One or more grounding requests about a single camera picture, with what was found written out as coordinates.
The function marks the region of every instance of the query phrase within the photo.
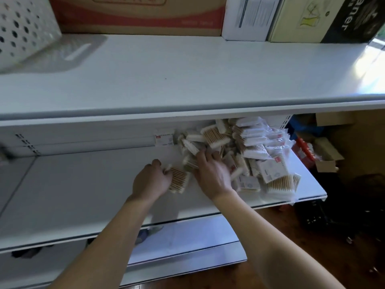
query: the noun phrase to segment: right hand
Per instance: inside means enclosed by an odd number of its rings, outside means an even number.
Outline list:
[[[214,201],[218,196],[228,193],[235,193],[231,187],[230,172],[222,162],[219,152],[204,150],[196,155],[198,170],[194,170],[194,175],[199,186],[206,196]]]

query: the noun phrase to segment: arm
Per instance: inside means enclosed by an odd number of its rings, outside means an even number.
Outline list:
[[[148,210],[167,191],[171,179],[171,173],[163,174],[159,160],[146,165],[116,216],[48,288],[118,288]]]
[[[203,192],[230,223],[264,284],[278,288],[344,287],[315,259],[250,208],[232,189],[218,152],[197,154],[195,172]]]

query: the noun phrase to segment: brown floor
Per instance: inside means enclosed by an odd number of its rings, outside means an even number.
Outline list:
[[[320,262],[347,289],[385,288],[384,275],[369,273],[369,269],[374,264],[377,249],[376,243],[373,243],[374,240],[368,236],[359,235],[354,243],[349,245],[341,236],[306,231],[299,226],[291,206],[284,212],[277,208],[267,208],[258,210],[258,213]],[[265,287],[250,264],[243,262],[128,288],[262,289]]]

